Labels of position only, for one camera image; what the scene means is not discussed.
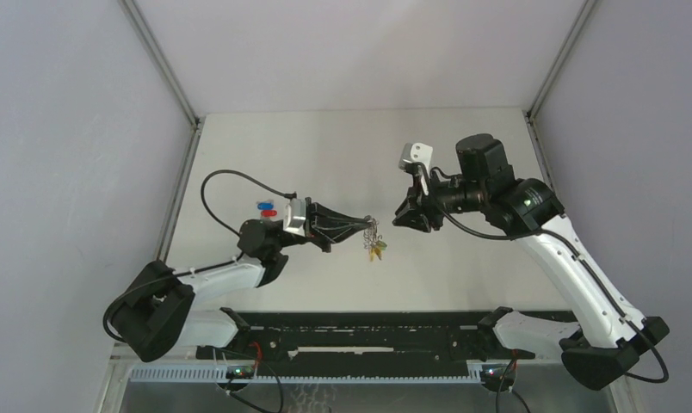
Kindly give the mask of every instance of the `keychain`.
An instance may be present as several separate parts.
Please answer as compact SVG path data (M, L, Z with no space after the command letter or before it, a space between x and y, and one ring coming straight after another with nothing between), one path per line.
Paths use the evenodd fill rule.
M379 221L371 218L371 226L364 230L364 249L369 251L369 261L374 261L374 256L381 261L381 253L386 250L386 243L381 240L381 235L378 233L377 226Z

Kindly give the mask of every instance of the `wire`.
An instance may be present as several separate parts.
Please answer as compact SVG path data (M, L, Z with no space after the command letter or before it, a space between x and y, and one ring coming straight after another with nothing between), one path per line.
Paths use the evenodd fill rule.
M207 175L207 177L204 178L204 181L201 182L201 187L199 189L199 196L201 197L201 204L204 206L204 209L207 210L207 213L209 214L210 217L212 217L212 219L217 221L218 224L224 226L227 230L229 230L231 233L233 233L234 235L236 235L238 237L239 237L239 231L237 231L234 228L232 228L231 226L229 226L225 221L219 219L219 217L217 217L217 215L215 215L214 212L212 211L212 208L209 207L209 204L207 203L207 198L204 196L204 189L207 187L207 183L209 182L210 179L214 178L217 175L235 175L235 176L242 177L242 178L254 183L258 187L263 188L263 189L271 192L272 194L276 194L278 196L281 196L281 197L285 198L286 200L291 200L291 199L296 198L298 196L295 192L293 192L291 194L285 194L285 193L282 193L276 189L272 189L271 187L258 181L257 179L253 178L252 176L249 176L249 175L247 175L243 172L240 172L238 170L215 170L214 172Z
M244 399L244 398L241 398L237 393L234 393L234 392L232 392L232 391L228 391L228 390L227 390L227 387L229 387L229 385L232 383L232 381L234 380L234 377L230 378L229 381L227 381L227 384L223 387L224 390L227 391L227 395L228 395L229 397L234 398L235 400L237 400L237 401L240 402L241 404L244 404L245 406L248 406L248 407L250 407L250 408L252 408L252 409L254 409L254 410L257 410L257 411L259 411L260 413L282 413L282 408L283 408L283 405L285 404L285 396L284 396L284 394L283 394L284 391L283 391L283 389L282 389L282 383L280 382L280 377L278 377L278 375L277 375L277 373L275 372L275 370L273 370L273 367L271 367L269 364L265 363L265 362L262 361L262 360L258 360L259 356L258 356L258 357L252 357L251 355L247 355L247 354L243 354L243 353L238 353L238 352L236 352L236 351L231 351L231 350L227 350L227 349L224 349L224 348L216 348L216 349L217 349L218 351L222 352L222 354L231 354L231 355L234 355L234 356L237 356L237 357L244 357L245 359L254 360L255 362L257 362L257 363L259 363L259 364L262 364L263 366L267 367L268 370L273 374L273 377L275 377L275 381L277 382L277 385L278 385L278 392L280 393L280 407L278 408L277 411L265 410L265 409L263 409L263 408L260 407L260 406L254 405L254 404L251 403L249 400L246 400L246 399Z
M526 409L526 413L531 413L531 409L528 408L528 404L526 403L526 400L524 400L520 394L518 394L518 391L511 390L511 393L513 393L514 396L518 399L521 404L523 404L523 408Z
M260 347L259 342L251 342L248 347L254 347L257 350L257 360L255 360L255 369L260 365L260 361L263 359L263 348Z
M655 348L655 344L653 344L649 338L645 335L645 333L642 332L642 330L635 325L633 321L626 320L625 317L627 314L625 313L624 310L622 310L622 307L617 303L615 298L612 296L612 294L609 293L609 290L607 287L602 283L602 280L600 280L599 276L596 274L595 270L589 265L589 263L584 260L580 259L579 257L581 254L579 253L579 250L577 250L576 247L572 243L569 242L568 239L562 237L561 235L557 234L556 232L549 231L549 230L541 230L542 234L548 235L550 237L554 237L558 239L561 243L563 243L566 248L569 249L569 251L572 252L572 254L578 259L579 263L582 264L582 267L584 267L585 270L587 270L587 273L590 274L592 277L592 280L597 284L599 289L602 291L602 294L605 296L607 301L609 301L609 304L612 305L612 307L615 309L617 314L620 315L620 317L627 323L627 325L630 326L631 329L635 332L640 337L640 340L642 340L645 345L650 349L651 353L653 356L655 356L655 360L658 361L658 364L660 365L660 370L662 372L662 376L660 379L654 379L654 378L648 378L644 376L639 376L634 373L627 372L625 375L631 379L636 379L639 381L644 381L646 383L653 383L653 384L662 384L668 381L670 378L670 373L668 372L668 366L665 364L665 360L663 360L663 356L660 355L660 352L658 352L658 349Z
M427 167L424 165L424 163L418 162L418 163L416 163L416 165L418 168L422 169L422 172L424 173L424 175L427 176ZM440 170L438 167L434 167L434 168L432 168L432 170L438 170L443 175L443 177L448 176L447 174L442 172L442 170ZM465 226L459 220L455 219L455 217L453 217L450 213L445 211L442 208L442 206L440 205L440 202L437 202L433 198L433 196L434 196L434 193L430 188L428 198L429 198L429 200L432 201L432 204L437 208L437 210L440 211L440 213L442 215L444 215L445 218L448 219L448 221L450 221L451 223L453 223L453 225L458 227L458 229L460 229L461 231L467 232L468 234L470 234L474 237L488 239L491 241L514 241L514 240L517 240L519 238L531 237L533 235L537 235L541 231L541 230L531 231L531 232L527 232L527 233L522 234L522 235L513 235L513 236L511 236L511 235L493 235L493 234L486 234L486 233L483 233L480 231L475 231L473 228L469 228L469 227Z
M423 163L417 163L417 166L422 168L423 173L426 174L427 168L424 166ZM429 191L429 198L432 200L432 191L431 190ZM574 257L579 261L579 263L582 265L582 267L584 267L584 269L587 271L587 273L590 274L590 276L592 277L592 280L594 280L594 282L597 284L599 289L602 291L602 294L609 301L610 305L612 305L612 307L615 309L617 314L619 314L620 317L623 319L622 321L626 322L627 325L629 325L630 328L633 329L635 334L637 334L640 337L640 340L642 340L643 343L650 349L652 355L655 356L655 359L658 361L658 364L660 365L660 370L662 372L662 377L660 377L659 379L639 376L637 374L630 373L630 372L625 373L625 375L631 379L637 379L639 381L644 381L646 383L653 383L653 384L662 384L662 383L665 383L668 381L668 379L670 378L670 373L668 372L668 366L665 364L665 360L663 360L663 356L660 355L660 352L658 352L658 349L655 348L655 344L653 344L650 341L650 339L647 338L645 333L643 333L642 330L637 325L635 325L635 323L633 321L625 319L627 314L622 310L622 307L620 307L620 305L617 303L615 298L609 292L609 290L604 285L604 283L599 278L599 276L596 274L595 270L591 267L591 265L589 265L589 263L586 260L580 258L582 255L579 253L579 250L577 250L577 248L575 248L574 245L569 242L569 240L567 240L566 238L557 234L556 232L544 230L541 228L538 230L535 230L535 231L527 232L527 233L522 234L522 235L518 235L518 236L500 236L500 235L484 234L483 232L475 231L474 229L463 225L460 221L458 221L452 215L450 215L444 209L442 209L439 202L436 202L433 200L433 204L437 207L437 209L440 211L440 213L442 213L442 215L444 215L445 218L448 219L448 221L453 223L453 225L458 227L460 230L467 232L468 234L471 234L475 237L479 237L479 238L483 238L483 239L489 239L489 240L493 240L493 241L514 241L514 240L524 238L524 237L532 237L534 235L547 235L549 237L554 237L554 238L558 239L561 243L563 243L566 246L567 249L569 249L569 251L572 252Z
M121 301L123 301L124 299L126 299L126 297L128 297L129 295L131 295L131 294L137 292L137 291L140 290L140 289L143 289L143 288L146 288L146 287L150 287L150 286L152 286L152 285L154 285L154 284L158 284L158 283L160 283L160 282L166 282L166 281L169 281L169 280L175 280L175 279L181 278L181 277L183 277L183 276L194 275L194 274L197 274L197 273L200 273L200 272L203 272L203 271L209 271L210 269L216 269L216 268L225 267L225 266L227 266L227 265L233 264L233 263L236 262L236 261L239 261L239 259L242 258L242 255L243 255L243 254L244 254L244 253L240 252L239 255L237 256L237 258L235 258L234 260L230 260L230 261L228 261L228 262L221 262L221 263L219 263L219 264L213 264L213 265L209 265L209 266L206 266L206 267L194 268L193 270L184 271L184 272L181 272L181 273L178 273L178 274L169 274L169 275L166 275L166 276L164 276L164 277L157 278L157 279L155 279L155 280L146 282L146 283L144 283L144 284L141 284L141 285L139 285L139 286L136 286L136 287L135 287L134 289L132 289L132 290L128 290L128 291L124 292L123 294L121 294L120 296L118 296L117 299L114 299L113 302L110 303L110 305L108 306L108 308L107 308L107 309L105 310L105 312L102 314L102 329L105 330L105 334L107 334L110 338L116 340L117 342L123 342L123 343L125 343L126 340L124 340L123 337L118 336L117 334L115 334L115 333L110 329L110 326L109 326L108 324L109 324L109 322L110 322L110 318L111 318L112 315L113 315L113 314L112 314L113 308L116 307Z
M516 364L517 361L518 359L516 358L511 359L510 363L508 363L508 365L506 366L504 373L501 375L501 382L498 385L498 390L496 390L496 413L499 413L501 411L501 391L503 391L504 388L505 378L508 375L510 369Z
M351 218L351 217L328 217L328 220L333 222L344 222L347 224L368 224L371 222L372 218Z
M448 175L445 172L443 172L439 166L433 166L430 171L433 171L433 170L436 170L440 174L440 176L442 176L443 179L453 179L457 176L460 176L460 174Z

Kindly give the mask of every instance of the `gray wall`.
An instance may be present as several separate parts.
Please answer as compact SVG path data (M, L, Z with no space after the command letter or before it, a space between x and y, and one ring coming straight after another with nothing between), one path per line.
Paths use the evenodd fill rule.
M0 411L91 411L189 126L115 0L0 0Z
M649 410L692 411L692 1L602 2L538 127L579 234L670 326ZM651 356L638 370L659 375Z

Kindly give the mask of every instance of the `white wall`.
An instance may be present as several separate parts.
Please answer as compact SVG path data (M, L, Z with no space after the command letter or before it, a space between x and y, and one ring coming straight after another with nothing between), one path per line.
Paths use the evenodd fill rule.
M528 109L583 0L139 0L200 114Z
M459 172L455 144L475 133L504 142L516 176L540 176L526 121L519 108L348 110L210 114L188 179L169 260L174 267L229 259L237 238L217 225L201 205L200 185L213 170L252 174L280 191L340 213L379 220L388 248L370 262L361 234L324 254L313 245L291 247L277 281L207 303L239 311L458 311L568 308L541 268L516 243L470 237L445 221L425 234L394 227L394 211L412 179L399 170L407 142L434 147L432 164ZM217 176L207 202L239 228L259 216L258 200L273 195L236 176ZM275 197L280 216L285 201ZM466 225L497 233L480 213Z
M188 136L115 0L0 0L0 411L92 410Z
M692 1L602 2L539 118L583 240L670 336L650 411L692 411ZM659 375L650 355L642 373Z

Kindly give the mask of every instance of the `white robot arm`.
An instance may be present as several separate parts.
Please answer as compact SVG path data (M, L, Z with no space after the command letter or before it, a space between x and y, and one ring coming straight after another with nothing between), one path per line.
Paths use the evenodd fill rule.
M517 180L503 144L489 134L465 138L455 149L461 174L447 176L429 169L431 147L405 146L399 167L413 176L413 185L392 223L430 232L448 219L478 237L515 240L543 268L577 319L560 323L501 307L479 324L486 345L562 360L577 381L594 390L623 374L638 378L628 370L651 350L667 379L654 346L668 335L668 326L660 317L643 315L617 291L579 241L553 191L535 179ZM506 235L479 233L451 215L471 211L483 213Z
M284 220L250 219L242 224L242 253L230 262L177 273L161 261L150 262L105 311L103 327L142 361L154 361L174 346L225 347L247 325L231 309L202 311L202 303L275 280L287 264L283 248L313 243L331 252L334 243L372 222L369 216L352 218L293 195Z

